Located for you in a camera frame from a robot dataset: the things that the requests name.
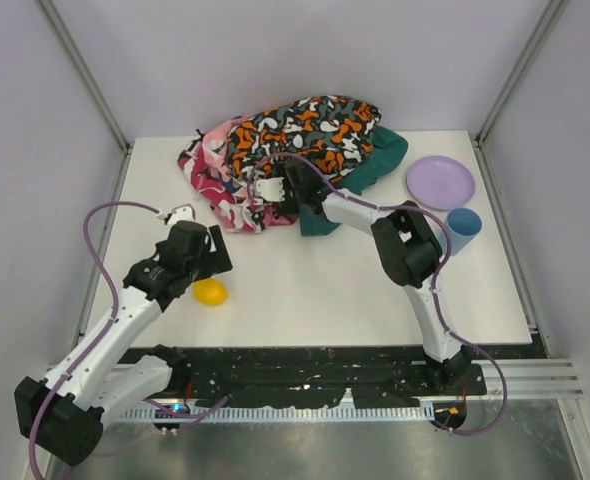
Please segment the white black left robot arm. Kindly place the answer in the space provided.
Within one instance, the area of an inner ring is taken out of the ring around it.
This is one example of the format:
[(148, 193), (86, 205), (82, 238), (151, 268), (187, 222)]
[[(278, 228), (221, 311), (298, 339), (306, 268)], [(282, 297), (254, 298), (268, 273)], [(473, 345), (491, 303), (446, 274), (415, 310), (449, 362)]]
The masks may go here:
[(20, 433), (74, 467), (97, 447), (125, 410), (189, 382), (185, 357), (158, 345), (117, 377), (108, 375), (134, 340), (195, 282), (233, 265), (218, 226), (180, 220), (153, 256), (135, 263), (117, 302), (89, 334), (41, 379), (26, 377), (14, 391)]

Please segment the orange black camouflage shorts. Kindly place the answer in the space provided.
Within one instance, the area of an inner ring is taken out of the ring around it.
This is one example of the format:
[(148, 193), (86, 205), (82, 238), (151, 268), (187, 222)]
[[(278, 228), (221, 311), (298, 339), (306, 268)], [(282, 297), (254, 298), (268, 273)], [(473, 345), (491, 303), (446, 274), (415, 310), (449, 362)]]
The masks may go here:
[(381, 120), (378, 107), (341, 95), (296, 100), (252, 115), (235, 125), (227, 140), (226, 165), (241, 180), (266, 156), (260, 167), (271, 175), (277, 153), (301, 155), (337, 182), (359, 166), (374, 149), (374, 130)]

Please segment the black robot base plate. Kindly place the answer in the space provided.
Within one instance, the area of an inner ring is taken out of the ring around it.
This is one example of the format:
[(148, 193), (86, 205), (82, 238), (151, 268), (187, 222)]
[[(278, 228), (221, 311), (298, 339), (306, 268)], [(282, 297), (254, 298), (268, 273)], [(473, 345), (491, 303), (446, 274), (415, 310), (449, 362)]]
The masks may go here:
[(163, 399), (230, 408), (334, 408), (350, 393), (359, 408), (416, 406), (422, 397), (487, 392), (468, 356), (441, 372), (420, 347), (176, 347), (185, 371), (158, 392)]

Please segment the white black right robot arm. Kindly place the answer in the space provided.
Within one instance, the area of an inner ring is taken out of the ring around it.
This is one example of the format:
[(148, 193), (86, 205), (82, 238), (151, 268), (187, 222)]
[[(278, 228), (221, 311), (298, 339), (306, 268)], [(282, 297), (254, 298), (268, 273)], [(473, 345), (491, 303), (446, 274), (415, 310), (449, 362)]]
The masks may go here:
[(426, 214), (412, 201), (383, 206), (347, 189), (337, 189), (305, 159), (294, 155), (280, 163), (277, 177), (288, 206), (302, 207), (373, 239), (384, 273), (403, 288), (411, 303), (422, 335), (427, 381), (439, 391), (459, 382), (471, 364), (471, 354), (451, 327), (441, 300), (436, 275), (444, 252)]

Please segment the teal green cloth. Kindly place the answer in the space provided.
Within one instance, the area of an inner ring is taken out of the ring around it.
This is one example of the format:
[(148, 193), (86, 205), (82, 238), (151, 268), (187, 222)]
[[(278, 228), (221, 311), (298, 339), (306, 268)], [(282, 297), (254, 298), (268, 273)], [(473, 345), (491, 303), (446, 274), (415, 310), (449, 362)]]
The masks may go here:
[[(392, 173), (401, 164), (409, 148), (403, 136), (382, 126), (375, 127), (371, 142), (371, 153), (350, 174), (335, 183), (338, 189), (348, 189), (352, 194), (361, 196), (365, 189)], [(317, 217), (305, 208), (300, 209), (299, 228), (303, 237), (327, 236), (338, 227), (338, 223)]]

